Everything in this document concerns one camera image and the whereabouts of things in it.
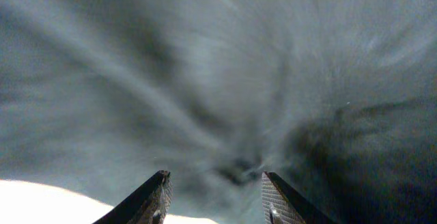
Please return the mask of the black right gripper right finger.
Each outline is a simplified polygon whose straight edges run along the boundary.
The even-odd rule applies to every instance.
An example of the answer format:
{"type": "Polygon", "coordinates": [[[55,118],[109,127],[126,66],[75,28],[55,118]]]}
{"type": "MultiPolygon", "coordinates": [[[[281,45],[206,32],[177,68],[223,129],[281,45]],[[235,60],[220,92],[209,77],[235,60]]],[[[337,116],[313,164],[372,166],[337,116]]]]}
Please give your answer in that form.
{"type": "Polygon", "coordinates": [[[262,173],[265,224],[336,224],[277,173],[262,173]]]}

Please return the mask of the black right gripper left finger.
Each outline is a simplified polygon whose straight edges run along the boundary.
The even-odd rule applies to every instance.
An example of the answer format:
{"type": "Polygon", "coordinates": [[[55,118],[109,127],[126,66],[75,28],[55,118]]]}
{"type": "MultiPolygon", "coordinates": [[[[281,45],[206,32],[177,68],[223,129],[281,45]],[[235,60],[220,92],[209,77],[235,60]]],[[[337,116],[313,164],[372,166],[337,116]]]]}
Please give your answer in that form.
{"type": "Polygon", "coordinates": [[[172,196],[171,173],[157,171],[93,224],[163,224],[172,196]]]}

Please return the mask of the black shorts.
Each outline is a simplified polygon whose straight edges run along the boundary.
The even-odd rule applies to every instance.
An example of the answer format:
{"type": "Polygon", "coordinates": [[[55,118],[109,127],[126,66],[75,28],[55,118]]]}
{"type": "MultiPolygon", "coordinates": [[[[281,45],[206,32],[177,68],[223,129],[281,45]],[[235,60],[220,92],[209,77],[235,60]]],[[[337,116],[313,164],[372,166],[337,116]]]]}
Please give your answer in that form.
{"type": "Polygon", "coordinates": [[[436,0],[1,0],[1,176],[261,223],[436,222],[436,0]]]}

